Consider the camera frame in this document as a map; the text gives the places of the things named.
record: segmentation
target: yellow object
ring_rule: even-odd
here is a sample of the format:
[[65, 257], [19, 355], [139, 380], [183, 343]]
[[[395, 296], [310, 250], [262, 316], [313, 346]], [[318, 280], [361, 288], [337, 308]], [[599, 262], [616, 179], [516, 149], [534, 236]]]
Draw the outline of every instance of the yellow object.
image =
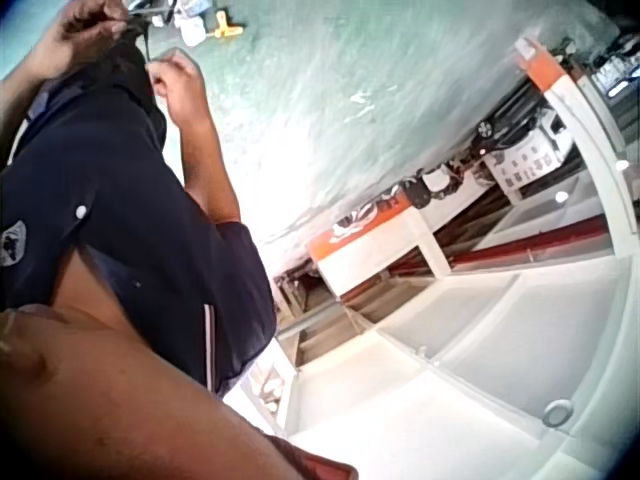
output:
[[216, 38], [222, 37], [235, 37], [236, 35], [240, 35], [244, 32], [244, 27], [230, 27], [227, 22], [227, 12], [224, 10], [218, 10], [216, 12], [216, 18], [218, 19], [218, 24], [220, 25], [216, 28], [212, 33], [209, 33], [207, 36], [214, 36]]

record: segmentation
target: shirt logo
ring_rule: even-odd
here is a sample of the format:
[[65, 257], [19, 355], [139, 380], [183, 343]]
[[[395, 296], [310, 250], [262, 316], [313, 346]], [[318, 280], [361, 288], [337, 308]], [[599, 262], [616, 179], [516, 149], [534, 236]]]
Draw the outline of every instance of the shirt logo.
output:
[[2, 232], [2, 237], [0, 238], [0, 266], [10, 267], [22, 260], [26, 243], [27, 227], [22, 220]]

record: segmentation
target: hand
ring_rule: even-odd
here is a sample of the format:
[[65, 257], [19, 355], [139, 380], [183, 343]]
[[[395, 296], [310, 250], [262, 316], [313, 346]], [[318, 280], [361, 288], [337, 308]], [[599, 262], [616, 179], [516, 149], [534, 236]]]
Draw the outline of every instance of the hand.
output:
[[204, 77], [185, 52], [171, 50], [148, 64], [147, 71], [156, 95], [167, 100], [169, 116], [178, 128], [211, 123]]
[[71, 0], [26, 58], [38, 80], [56, 78], [95, 60], [127, 28], [121, 0]]

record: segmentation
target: shirt button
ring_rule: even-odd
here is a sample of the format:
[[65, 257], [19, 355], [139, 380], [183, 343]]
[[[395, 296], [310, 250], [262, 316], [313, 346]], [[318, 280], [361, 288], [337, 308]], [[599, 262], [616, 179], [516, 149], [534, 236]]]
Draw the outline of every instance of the shirt button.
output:
[[80, 205], [78, 208], [76, 208], [76, 218], [78, 220], [82, 220], [86, 214], [87, 207], [85, 207], [84, 205]]

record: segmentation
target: forearm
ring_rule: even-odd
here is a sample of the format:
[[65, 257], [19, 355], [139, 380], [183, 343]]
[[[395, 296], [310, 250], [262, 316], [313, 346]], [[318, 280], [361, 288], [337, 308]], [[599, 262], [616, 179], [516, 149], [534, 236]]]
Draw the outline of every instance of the forearm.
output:
[[7, 166], [16, 134], [42, 84], [27, 59], [0, 84], [0, 171]]
[[239, 222], [240, 206], [210, 119], [180, 130], [185, 190], [213, 223]]

